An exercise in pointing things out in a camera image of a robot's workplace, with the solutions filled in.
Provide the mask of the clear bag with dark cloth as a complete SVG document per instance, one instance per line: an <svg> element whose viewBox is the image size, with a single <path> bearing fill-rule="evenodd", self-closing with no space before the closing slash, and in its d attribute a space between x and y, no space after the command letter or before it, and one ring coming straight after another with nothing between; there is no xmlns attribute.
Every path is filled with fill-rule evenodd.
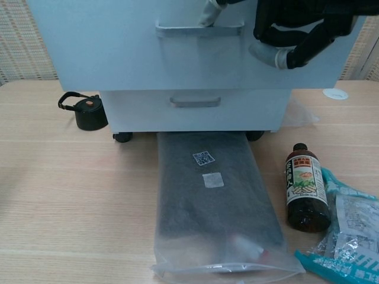
<svg viewBox="0 0 379 284"><path fill-rule="evenodd" d="M304 273L243 132L161 132L154 252L170 284L267 284Z"/></svg>

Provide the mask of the medium silver drawer handle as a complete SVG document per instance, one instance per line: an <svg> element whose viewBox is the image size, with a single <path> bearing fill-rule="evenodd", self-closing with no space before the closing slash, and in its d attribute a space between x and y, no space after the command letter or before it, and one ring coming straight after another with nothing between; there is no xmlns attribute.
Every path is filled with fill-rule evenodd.
<svg viewBox="0 0 379 284"><path fill-rule="evenodd" d="M177 37L237 37L243 33L245 23L241 22L237 25L228 26L185 26L185 27L167 27L155 25L156 35L162 38Z"/></svg>

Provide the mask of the black caster wheel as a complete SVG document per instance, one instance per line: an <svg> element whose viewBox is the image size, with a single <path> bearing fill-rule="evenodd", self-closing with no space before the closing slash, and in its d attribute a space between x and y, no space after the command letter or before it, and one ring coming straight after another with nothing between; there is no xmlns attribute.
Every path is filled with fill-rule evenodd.
<svg viewBox="0 0 379 284"><path fill-rule="evenodd" d="M265 131L247 131L245 134L248 141L253 142L258 141L265 134Z"/></svg>
<svg viewBox="0 0 379 284"><path fill-rule="evenodd" d="M113 134L113 139L118 143L126 143L129 142L133 138L132 132L124 132L124 133L115 133Z"/></svg>

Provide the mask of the grey metal cabinet drawer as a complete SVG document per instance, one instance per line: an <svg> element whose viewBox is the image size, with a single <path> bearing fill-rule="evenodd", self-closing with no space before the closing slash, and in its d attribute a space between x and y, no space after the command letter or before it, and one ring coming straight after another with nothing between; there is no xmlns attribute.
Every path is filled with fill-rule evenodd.
<svg viewBox="0 0 379 284"><path fill-rule="evenodd" d="M113 133L160 131L276 131L291 95L289 89L102 91ZM169 98L221 97L211 108L174 108Z"/></svg>

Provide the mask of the teal and clear snack bag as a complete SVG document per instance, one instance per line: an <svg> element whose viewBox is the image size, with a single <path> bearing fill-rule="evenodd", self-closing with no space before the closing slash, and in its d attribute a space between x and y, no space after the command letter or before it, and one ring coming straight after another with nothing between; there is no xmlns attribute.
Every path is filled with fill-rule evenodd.
<svg viewBox="0 0 379 284"><path fill-rule="evenodd" d="M303 267L333 284L379 284L379 198L322 169L331 214L324 239L295 252Z"/></svg>

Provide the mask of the grey plastic drawer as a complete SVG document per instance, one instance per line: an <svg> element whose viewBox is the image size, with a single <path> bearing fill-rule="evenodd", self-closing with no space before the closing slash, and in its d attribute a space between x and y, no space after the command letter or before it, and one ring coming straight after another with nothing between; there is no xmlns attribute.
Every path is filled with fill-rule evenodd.
<svg viewBox="0 0 379 284"><path fill-rule="evenodd" d="M194 27L206 0L27 0L66 91L329 88L340 78L364 18L307 65L279 70L249 53L257 0L227 7L216 24L234 37L162 37Z"/></svg>

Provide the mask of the brown sauce bottle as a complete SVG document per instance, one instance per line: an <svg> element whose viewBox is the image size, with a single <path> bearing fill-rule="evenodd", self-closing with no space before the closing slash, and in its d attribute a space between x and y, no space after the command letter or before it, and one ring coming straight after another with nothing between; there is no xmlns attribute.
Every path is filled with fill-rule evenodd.
<svg viewBox="0 0 379 284"><path fill-rule="evenodd" d="M304 143L297 143L286 159L287 220L305 233L329 228L331 217L319 159Z"/></svg>

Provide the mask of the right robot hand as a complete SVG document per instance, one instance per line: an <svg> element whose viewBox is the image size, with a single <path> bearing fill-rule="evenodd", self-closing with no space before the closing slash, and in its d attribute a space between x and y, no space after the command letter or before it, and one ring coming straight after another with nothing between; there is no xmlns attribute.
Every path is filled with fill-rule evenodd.
<svg viewBox="0 0 379 284"><path fill-rule="evenodd" d="M251 53L277 69L305 66L351 33L354 0L257 0Z"/></svg>

